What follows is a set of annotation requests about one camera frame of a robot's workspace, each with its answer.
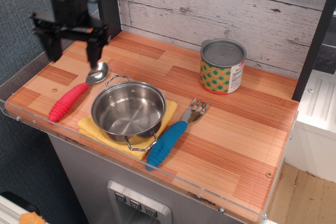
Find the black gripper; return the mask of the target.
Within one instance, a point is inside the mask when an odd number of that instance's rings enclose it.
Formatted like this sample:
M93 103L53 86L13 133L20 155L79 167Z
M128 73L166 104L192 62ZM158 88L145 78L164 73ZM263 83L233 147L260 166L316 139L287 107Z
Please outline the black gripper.
M33 12L33 31L39 37L48 58L56 62L62 56L61 39L87 42L90 66L101 58L103 44L108 43L105 22L92 18L87 0L51 0L52 10Z

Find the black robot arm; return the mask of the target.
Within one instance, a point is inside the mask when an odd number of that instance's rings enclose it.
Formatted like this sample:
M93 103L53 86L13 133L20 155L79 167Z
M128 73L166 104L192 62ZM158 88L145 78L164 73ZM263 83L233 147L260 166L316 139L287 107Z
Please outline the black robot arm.
M90 0L51 0L52 9L31 14L33 33L39 38L48 58L56 62L62 56L62 39L87 43L88 61L92 68L108 44L107 23L93 18L88 12Z

